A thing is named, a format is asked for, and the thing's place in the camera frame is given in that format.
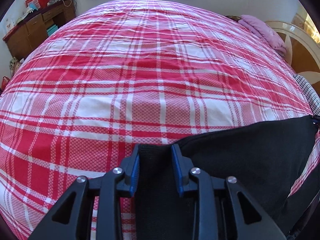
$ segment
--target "wooden headboard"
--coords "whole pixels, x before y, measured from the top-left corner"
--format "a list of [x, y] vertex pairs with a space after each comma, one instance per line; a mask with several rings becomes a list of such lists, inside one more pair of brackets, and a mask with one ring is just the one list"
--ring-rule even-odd
[[320, 95], [320, 47], [299, 27], [280, 21], [266, 22], [284, 40], [286, 61], [295, 72], [304, 76]]

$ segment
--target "box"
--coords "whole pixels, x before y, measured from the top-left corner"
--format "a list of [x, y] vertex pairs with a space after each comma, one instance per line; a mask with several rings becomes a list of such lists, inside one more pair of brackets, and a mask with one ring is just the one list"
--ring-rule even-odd
[[48, 36], [51, 36], [51, 35], [54, 34], [57, 30], [58, 30], [58, 26], [57, 26], [57, 25], [51, 26], [49, 29], [47, 29]]

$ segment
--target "drawer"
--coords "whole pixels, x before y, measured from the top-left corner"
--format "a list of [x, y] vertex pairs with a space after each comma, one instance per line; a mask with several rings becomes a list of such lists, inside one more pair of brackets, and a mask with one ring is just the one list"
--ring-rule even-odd
[[54, 25], [54, 21], [52, 19], [44, 23], [46, 30], [49, 29], [53, 25]]
[[39, 28], [43, 28], [44, 22], [42, 20], [42, 15], [38, 14], [26, 23], [29, 33], [36, 32]]
[[74, 11], [64, 11], [64, 17], [66, 19], [66, 23], [68, 23], [76, 17], [76, 14]]
[[45, 12], [42, 17], [43, 17], [43, 21], [47, 22], [50, 21], [53, 17], [57, 16], [58, 14], [63, 12], [63, 7], [64, 5], [58, 5], [57, 7], [51, 9], [50, 11]]
[[12, 57], [16, 57], [18, 60], [26, 59], [27, 56], [32, 52], [32, 48], [26, 37], [19, 40], [18, 43], [14, 44], [9, 48]]
[[45, 28], [40, 28], [37, 32], [29, 34], [28, 40], [32, 50], [38, 48], [47, 38], [48, 33]]
[[26, 38], [28, 36], [28, 30], [25, 25], [22, 25], [7, 41], [8, 48], [14, 47], [20, 42], [21, 38]]
[[76, 17], [76, 13], [75, 13], [74, 7], [64, 10], [64, 15], [68, 15], [69, 17], [75, 18]]

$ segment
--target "plaid pattern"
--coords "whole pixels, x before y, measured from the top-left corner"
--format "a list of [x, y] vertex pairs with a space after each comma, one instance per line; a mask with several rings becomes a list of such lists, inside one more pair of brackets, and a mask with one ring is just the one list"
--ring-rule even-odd
[[[0, 97], [1, 214], [26, 239], [77, 176], [103, 175], [135, 143], [312, 114], [290, 71], [206, 10], [151, 0], [93, 8], [36, 49]], [[319, 146], [317, 137], [291, 194]], [[124, 238], [135, 239], [133, 202], [121, 207]]]

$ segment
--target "metal screw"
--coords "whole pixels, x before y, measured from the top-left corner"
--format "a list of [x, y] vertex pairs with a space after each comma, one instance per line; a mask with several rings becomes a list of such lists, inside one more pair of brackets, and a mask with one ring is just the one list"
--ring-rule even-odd
[[191, 173], [192, 173], [192, 174], [200, 174], [200, 172], [201, 172], [201, 169], [199, 169], [199, 168], [197, 168], [197, 167], [193, 167], [193, 168], [191, 169]]
[[227, 180], [228, 180], [229, 183], [236, 183], [237, 182], [237, 178], [234, 177], [234, 176], [228, 177]]
[[80, 176], [77, 178], [77, 182], [79, 182], [79, 183], [83, 183], [83, 182], [85, 182], [85, 180], [86, 180], [85, 176]]
[[116, 167], [116, 168], [113, 169], [112, 172], [113, 172], [114, 174], [120, 174], [120, 173], [122, 173], [122, 171], [123, 171], [123, 169], [121, 169], [120, 167]]

